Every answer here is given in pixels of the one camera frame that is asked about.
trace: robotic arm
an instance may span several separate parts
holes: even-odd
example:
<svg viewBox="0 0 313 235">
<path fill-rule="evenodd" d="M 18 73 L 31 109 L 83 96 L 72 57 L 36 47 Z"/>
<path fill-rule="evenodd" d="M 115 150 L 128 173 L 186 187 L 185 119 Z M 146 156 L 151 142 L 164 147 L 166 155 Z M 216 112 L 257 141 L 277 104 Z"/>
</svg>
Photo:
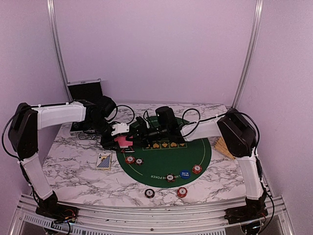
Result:
<svg viewBox="0 0 313 235">
<path fill-rule="evenodd" d="M 115 108 L 116 104 L 106 96 L 102 97 L 97 105 L 78 100 L 62 105 L 31 107 L 21 103 L 18 106 L 9 130 L 9 139 L 21 160 L 22 172 L 37 195 L 39 206 L 36 213 L 60 219 L 67 215 L 69 209 L 75 214 L 77 211 L 74 207 L 58 204 L 58 198 L 45 178 L 38 156 L 37 130 L 66 122 L 84 121 L 87 128 L 92 127 L 101 135 L 101 144 L 104 148 L 112 147 L 114 137 L 121 133 L 128 135 L 129 140 L 140 146 L 148 146 L 152 141 L 165 137 L 170 141 L 183 143 L 211 136 L 223 136 L 228 150 L 240 164 L 247 194 L 246 205 L 227 209 L 225 218 L 232 224 L 268 214 L 264 203 L 266 192 L 260 182 L 262 168 L 254 154 L 256 134 L 247 120 L 236 113 L 236 110 L 229 110 L 224 116 L 212 120 L 181 127 L 173 110 L 163 106 L 156 109 L 160 124 L 158 128 L 149 127 L 142 117 L 136 118 L 139 126 L 132 128 L 123 123 L 111 125 L 104 119 Z"/>
</svg>

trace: poker chip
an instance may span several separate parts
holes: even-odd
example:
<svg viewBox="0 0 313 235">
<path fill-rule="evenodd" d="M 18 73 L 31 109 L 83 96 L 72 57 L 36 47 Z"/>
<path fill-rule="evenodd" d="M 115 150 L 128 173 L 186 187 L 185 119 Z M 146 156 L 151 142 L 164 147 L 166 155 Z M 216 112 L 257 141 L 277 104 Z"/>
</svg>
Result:
<svg viewBox="0 0 313 235">
<path fill-rule="evenodd" d="M 127 157 L 125 158 L 125 162 L 126 162 L 127 164 L 133 164 L 133 163 L 135 162 L 135 158 L 134 158 L 133 156 L 127 156 Z"/>
<path fill-rule="evenodd" d="M 166 175 L 166 181 L 169 182 L 169 183 L 172 183 L 175 181 L 175 175 L 173 174 L 167 174 Z"/>
<path fill-rule="evenodd" d="M 143 159 L 142 158 L 137 158 L 135 163 L 136 163 L 136 165 L 142 165 L 143 164 Z"/>
<path fill-rule="evenodd" d="M 147 198 L 153 198 L 155 194 L 156 193 L 153 191 L 153 189 L 150 189 L 150 188 L 145 191 L 145 196 Z"/>
<path fill-rule="evenodd" d="M 192 172 L 195 174 L 199 174 L 202 171 L 202 167 L 200 165 L 194 165 L 192 168 Z"/>
<path fill-rule="evenodd" d="M 190 178 L 191 173 L 189 170 L 182 170 L 179 175 L 182 179 L 186 180 Z"/>
<path fill-rule="evenodd" d="M 177 190 L 177 196 L 180 197 L 180 198 L 183 198 L 187 195 L 187 189 L 184 188 L 184 187 L 180 187 L 178 190 Z"/>
</svg>

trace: green poker mat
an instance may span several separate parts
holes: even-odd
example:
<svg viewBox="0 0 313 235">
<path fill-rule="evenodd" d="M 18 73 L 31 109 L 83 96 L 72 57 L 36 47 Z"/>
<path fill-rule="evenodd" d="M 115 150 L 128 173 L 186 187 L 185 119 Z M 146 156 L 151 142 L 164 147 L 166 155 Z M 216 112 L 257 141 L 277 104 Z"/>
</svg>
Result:
<svg viewBox="0 0 313 235">
<path fill-rule="evenodd" d="M 158 126 L 157 117 L 150 117 L 153 126 Z M 117 152 L 117 159 L 123 170 L 134 180 L 148 186 L 157 188 L 173 188 L 188 184 L 200 177 L 211 161 L 212 150 L 208 139 L 194 140 L 185 144 L 177 144 L 163 139 L 154 142 L 149 148 L 133 146 L 134 153 Z M 133 156 L 136 159 L 142 158 L 143 164 L 127 164 L 127 156 Z M 201 165 L 202 172 L 194 174 L 192 168 L 194 165 Z M 189 179 L 180 177 L 182 170 L 188 170 L 191 173 Z M 174 174 L 174 182 L 167 182 L 167 174 Z"/>
</svg>

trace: marble table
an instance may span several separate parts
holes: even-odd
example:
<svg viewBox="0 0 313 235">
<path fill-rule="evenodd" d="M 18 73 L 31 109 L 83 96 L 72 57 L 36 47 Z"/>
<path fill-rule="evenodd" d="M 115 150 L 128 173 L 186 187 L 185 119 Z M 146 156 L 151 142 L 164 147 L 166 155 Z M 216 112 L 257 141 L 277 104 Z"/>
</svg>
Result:
<svg viewBox="0 0 313 235">
<path fill-rule="evenodd" d="M 128 105 L 138 116 L 142 116 L 146 110 L 153 116 L 154 110 L 165 104 Z M 226 111 L 225 106 L 218 104 L 167 105 L 173 108 L 177 117 L 181 117 L 184 110 L 191 107 L 200 111 L 202 119 Z M 115 120 L 127 122 L 131 119 L 132 112 L 121 108 Z M 185 119 L 197 120 L 198 114 L 190 111 Z M 72 137 L 69 133 L 70 126 L 71 123 L 62 125 L 43 164 L 44 173 L 59 201 L 111 207 L 159 207 L 208 203 L 245 196 L 246 189 L 238 162 L 214 149 L 204 174 L 185 185 L 188 189 L 187 196 L 178 198 L 177 188 L 154 188 L 132 179 L 123 171 L 114 152 L 111 170 L 96 170 L 99 154 L 109 151 L 101 147 L 99 139 L 79 140 Z M 145 197 L 144 191 L 147 188 L 156 192 L 154 198 Z"/>
</svg>

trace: blue poker chip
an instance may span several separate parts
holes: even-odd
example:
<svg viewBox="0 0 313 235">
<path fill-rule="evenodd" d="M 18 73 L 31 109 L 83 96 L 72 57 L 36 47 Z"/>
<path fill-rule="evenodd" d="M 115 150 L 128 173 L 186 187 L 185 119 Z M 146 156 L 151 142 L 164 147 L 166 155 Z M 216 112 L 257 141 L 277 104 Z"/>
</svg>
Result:
<svg viewBox="0 0 313 235">
<path fill-rule="evenodd" d="M 190 178 L 190 176 L 191 176 L 191 173 L 190 173 L 190 171 L 189 170 L 182 170 L 181 172 L 180 172 L 180 177 L 182 178 L 182 179 L 189 179 Z"/>
</svg>

